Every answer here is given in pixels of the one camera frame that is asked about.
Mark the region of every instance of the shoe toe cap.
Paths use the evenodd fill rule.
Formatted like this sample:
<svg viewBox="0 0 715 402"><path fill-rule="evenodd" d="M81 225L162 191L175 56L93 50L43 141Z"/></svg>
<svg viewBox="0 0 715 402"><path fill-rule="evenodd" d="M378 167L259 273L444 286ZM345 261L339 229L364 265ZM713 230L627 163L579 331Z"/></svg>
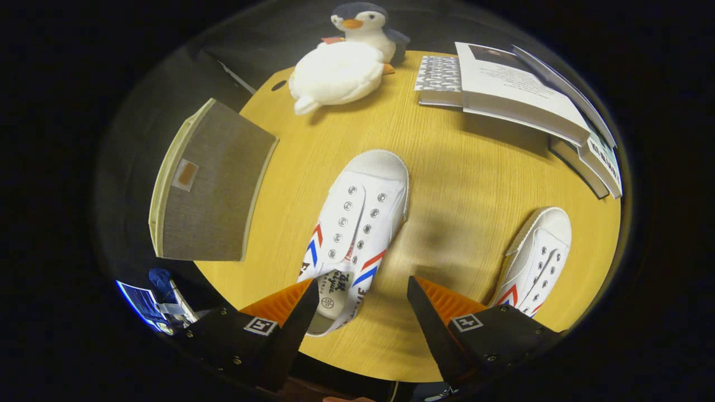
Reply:
<svg viewBox="0 0 715 402"><path fill-rule="evenodd" d="M383 149L374 149L358 155L350 161L346 170L404 183L408 181L405 163L399 156Z"/></svg>
<svg viewBox="0 0 715 402"><path fill-rule="evenodd" d="M539 227L547 230L567 245L571 244L571 221L564 210L557 207L551 208L539 220Z"/></svg>

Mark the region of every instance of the round table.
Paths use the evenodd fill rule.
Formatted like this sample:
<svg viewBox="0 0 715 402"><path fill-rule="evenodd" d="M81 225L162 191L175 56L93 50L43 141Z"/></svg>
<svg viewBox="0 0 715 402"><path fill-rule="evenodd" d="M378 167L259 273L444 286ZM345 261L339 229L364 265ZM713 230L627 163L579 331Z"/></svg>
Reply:
<svg viewBox="0 0 715 402"><path fill-rule="evenodd" d="M559 206L573 240L555 288L534 319L569 328L587 309L611 266L621 203L598 200L547 148L537 130L458 108L418 104L422 55L408 52L395 73L361 100L293 113L292 68L275 73L241 111L280 139L255 203L242 262L196 264L236 308L295 282L328 188L369 149L399 155L410 172L408 219L388 248L356 319L300 351L338 368L392 381L441 377L406 294L419 275L487 303L504 253L537 208Z"/></svg>

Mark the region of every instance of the orange beak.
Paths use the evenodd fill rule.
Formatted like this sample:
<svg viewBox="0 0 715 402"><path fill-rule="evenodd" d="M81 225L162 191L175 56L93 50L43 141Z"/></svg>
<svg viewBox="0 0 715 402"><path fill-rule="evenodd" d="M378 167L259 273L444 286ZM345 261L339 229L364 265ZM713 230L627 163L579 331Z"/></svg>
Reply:
<svg viewBox="0 0 715 402"><path fill-rule="evenodd" d="M359 19L346 19L342 22L342 25L348 29L356 29L360 28L363 25L363 22Z"/></svg>

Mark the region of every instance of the blue cloth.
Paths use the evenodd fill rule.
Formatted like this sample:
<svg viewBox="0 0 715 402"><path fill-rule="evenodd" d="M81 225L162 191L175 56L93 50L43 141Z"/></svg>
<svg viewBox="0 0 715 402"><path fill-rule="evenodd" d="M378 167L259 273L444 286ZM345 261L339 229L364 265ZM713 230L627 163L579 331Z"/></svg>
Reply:
<svg viewBox="0 0 715 402"><path fill-rule="evenodd" d="M152 268L149 270L149 280L157 290L157 302L159 303L178 303L174 296L174 289L170 280L172 274L161 268Z"/></svg>

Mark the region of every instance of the black background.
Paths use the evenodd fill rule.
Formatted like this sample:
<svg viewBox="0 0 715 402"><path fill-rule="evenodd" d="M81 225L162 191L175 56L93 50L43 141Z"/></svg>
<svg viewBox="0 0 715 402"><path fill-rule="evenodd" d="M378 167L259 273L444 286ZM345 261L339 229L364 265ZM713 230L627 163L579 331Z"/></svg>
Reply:
<svg viewBox="0 0 715 402"><path fill-rule="evenodd" d="M589 321L547 361L480 397L704 397L711 391L711 336L704 335L713 305L705 259L713 248L704 145L711 124L698 123L708 112L712 118L708 14L686 2L668 9L620 1L481 4L562 55L608 101L623 135L637 139L636 178L648 202L638 206L643 219L633 228L623 279ZM5 60L16 71L6 77L8 400L250 399L171 353L117 303L98 268L87 213L95 150L133 83L240 7L131 0L9 11Z"/></svg>

